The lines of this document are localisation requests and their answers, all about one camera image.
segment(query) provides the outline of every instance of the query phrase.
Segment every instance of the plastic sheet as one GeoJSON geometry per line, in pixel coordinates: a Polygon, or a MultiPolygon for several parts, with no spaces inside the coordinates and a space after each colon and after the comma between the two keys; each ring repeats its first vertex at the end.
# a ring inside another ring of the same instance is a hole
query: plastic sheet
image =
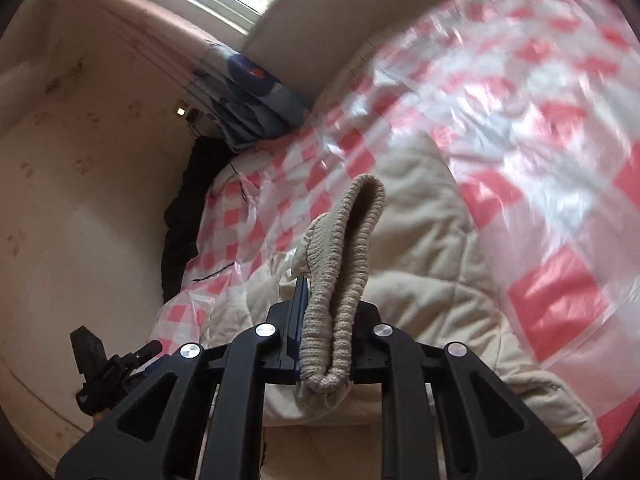
{"type": "Polygon", "coordinates": [[[638,41],[610,0],[448,0],[374,44],[347,73],[362,75],[320,99],[320,119],[220,174],[200,256],[153,336],[169,352],[199,339],[216,297],[246,294],[350,178],[375,173],[403,137],[430,135],[501,309],[594,411],[608,450],[640,399],[638,41]]]}

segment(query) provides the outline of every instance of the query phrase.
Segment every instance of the black cloth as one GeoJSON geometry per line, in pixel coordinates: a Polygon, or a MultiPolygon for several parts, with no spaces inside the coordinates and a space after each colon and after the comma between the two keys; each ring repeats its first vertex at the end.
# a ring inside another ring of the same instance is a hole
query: black cloth
{"type": "Polygon", "coordinates": [[[168,227],[162,252],[162,296],[166,303],[180,292],[184,269],[198,256],[196,238],[209,187],[233,153],[223,140],[198,137],[182,174],[178,196],[164,212],[168,227]]]}

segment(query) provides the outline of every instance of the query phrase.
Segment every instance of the bed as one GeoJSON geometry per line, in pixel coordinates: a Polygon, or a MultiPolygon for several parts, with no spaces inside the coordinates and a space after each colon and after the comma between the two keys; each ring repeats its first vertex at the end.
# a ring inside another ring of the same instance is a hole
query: bed
{"type": "Polygon", "coordinates": [[[501,311],[593,411],[607,452],[640,398],[639,54],[610,0],[447,0],[370,38],[305,127],[218,175],[199,256],[152,337],[165,352],[220,340],[220,298],[247,299],[247,281],[290,258],[354,176],[428,135],[479,230],[501,311]]]}

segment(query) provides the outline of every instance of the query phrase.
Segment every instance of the black clamp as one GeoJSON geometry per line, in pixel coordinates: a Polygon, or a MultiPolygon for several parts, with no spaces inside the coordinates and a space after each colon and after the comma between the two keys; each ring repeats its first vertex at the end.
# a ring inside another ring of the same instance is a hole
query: black clamp
{"type": "Polygon", "coordinates": [[[87,415],[115,408],[148,374],[132,376],[132,371],[162,351],[160,342],[153,340],[137,352],[123,357],[114,355],[107,359],[100,338],[84,326],[71,333],[71,347],[78,372],[84,375],[84,384],[76,393],[76,402],[80,410],[87,415]]]}
{"type": "MultiPolygon", "coordinates": [[[[229,345],[182,346],[62,458],[60,480],[257,480],[264,386],[300,378],[306,280],[265,323],[229,345]],[[217,392],[209,429],[206,421],[217,392]]],[[[534,413],[464,344],[435,348],[356,312],[351,380],[382,384],[383,479],[436,480],[427,384],[450,480],[579,480],[580,466],[534,413]]]]}

